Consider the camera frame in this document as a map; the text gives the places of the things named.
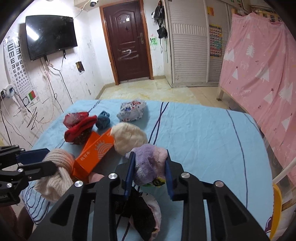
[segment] light blue bed sheet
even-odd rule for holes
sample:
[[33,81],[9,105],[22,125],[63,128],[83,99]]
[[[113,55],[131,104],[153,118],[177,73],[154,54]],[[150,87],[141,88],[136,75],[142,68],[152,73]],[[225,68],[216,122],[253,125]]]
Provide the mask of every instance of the light blue bed sheet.
[[[90,115],[98,115],[105,110],[110,113],[113,126],[119,123],[116,115],[122,102],[123,100],[77,101],[51,124],[33,149],[63,148],[77,157],[83,147],[64,142],[66,127],[62,122],[66,113],[89,111],[95,106]],[[164,110],[166,105],[167,102],[147,101],[143,118],[132,124],[143,129],[149,139],[159,119],[161,106]],[[151,137],[152,144],[156,133],[157,126]],[[155,144],[168,149],[173,161],[180,162],[185,171],[201,181],[223,181],[265,229],[267,220],[273,213],[272,176],[263,140],[251,116],[220,108],[171,102],[161,116]],[[107,175],[123,161],[119,154],[111,151],[95,171]],[[34,183],[35,181],[31,182],[22,192],[22,197],[33,221],[38,224],[54,203],[43,199],[33,189]],[[156,240],[181,240],[183,202],[172,202],[165,185],[142,190],[151,193],[160,205],[162,223]],[[209,220],[208,215],[206,216],[210,240]],[[122,239],[126,226],[127,219],[123,218],[117,231],[118,240]],[[139,241],[141,238],[137,231],[130,228],[125,240]]]

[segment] security camera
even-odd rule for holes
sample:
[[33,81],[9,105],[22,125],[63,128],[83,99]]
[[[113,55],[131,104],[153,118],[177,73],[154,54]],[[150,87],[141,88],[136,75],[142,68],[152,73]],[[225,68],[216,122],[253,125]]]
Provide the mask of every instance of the security camera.
[[90,6],[91,6],[91,7],[94,7],[98,2],[99,2],[99,1],[91,0],[91,4],[90,4]]

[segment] door frame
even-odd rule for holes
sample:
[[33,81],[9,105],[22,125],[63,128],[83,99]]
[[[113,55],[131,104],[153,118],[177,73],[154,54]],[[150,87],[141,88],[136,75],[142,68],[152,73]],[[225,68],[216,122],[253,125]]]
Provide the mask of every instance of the door frame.
[[150,45],[149,45],[148,27],[147,27],[145,12],[144,12],[144,2],[143,2],[143,0],[121,0],[121,1],[118,1],[118,2],[109,3],[109,4],[105,4],[105,5],[100,6],[100,14],[101,14],[101,20],[102,20],[102,25],[103,25],[103,32],[104,32],[104,36],[105,36],[107,51],[108,51],[108,55],[109,55],[109,59],[110,59],[110,63],[111,63],[111,68],[112,68],[112,72],[113,72],[113,76],[114,76],[114,80],[115,80],[116,85],[119,85],[119,80],[118,80],[118,74],[117,74],[117,69],[116,69],[116,66],[115,66],[113,53],[112,53],[112,50],[111,50],[111,43],[110,43],[110,38],[109,38],[109,32],[108,32],[106,17],[105,17],[105,14],[104,14],[104,8],[112,6],[112,5],[126,3],[126,2],[139,2],[139,4],[140,4],[141,18],[142,18],[142,23],[143,23],[143,28],[144,28],[144,40],[145,40],[145,43],[146,43],[146,52],[147,52],[147,57],[148,57],[149,77],[150,77],[151,80],[154,79],[154,77],[153,77],[153,69],[152,69],[151,53],[150,53]]

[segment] television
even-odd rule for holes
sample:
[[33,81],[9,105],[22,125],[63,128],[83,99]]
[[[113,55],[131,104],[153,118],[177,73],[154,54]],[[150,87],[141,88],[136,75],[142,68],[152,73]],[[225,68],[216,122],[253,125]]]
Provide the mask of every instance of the television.
[[73,18],[56,15],[26,17],[26,35],[30,60],[77,47]]

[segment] pink bed curtain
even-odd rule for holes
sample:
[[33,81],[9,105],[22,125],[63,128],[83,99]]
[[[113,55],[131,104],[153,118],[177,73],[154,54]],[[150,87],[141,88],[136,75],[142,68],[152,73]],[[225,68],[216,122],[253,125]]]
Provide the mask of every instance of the pink bed curtain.
[[[285,168],[296,157],[296,42],[285,24],[233,15],[219,85],[256,120]],[[296,186],[296,168],[288,176]]]

